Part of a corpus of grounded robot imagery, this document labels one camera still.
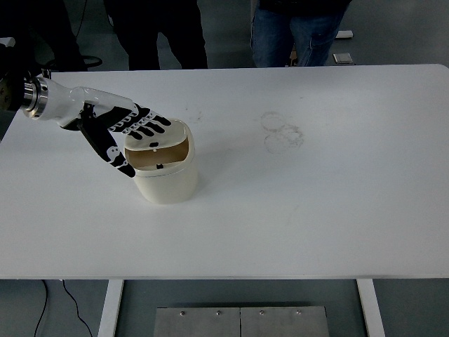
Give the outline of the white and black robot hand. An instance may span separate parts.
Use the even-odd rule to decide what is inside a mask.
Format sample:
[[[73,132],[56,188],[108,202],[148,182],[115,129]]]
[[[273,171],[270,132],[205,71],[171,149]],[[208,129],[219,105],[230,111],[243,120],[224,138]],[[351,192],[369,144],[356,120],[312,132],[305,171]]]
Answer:
[[[53,120],[60,128],[80,131],[100,158],[130,178],[135,176],[135,169],[112,134],[142,140],[163,134],[172,125],[167,118],[129,98],[80,86],[67,88],[50,79],[40,79],[39,83],[46,98],[38,100],[34,118]]]

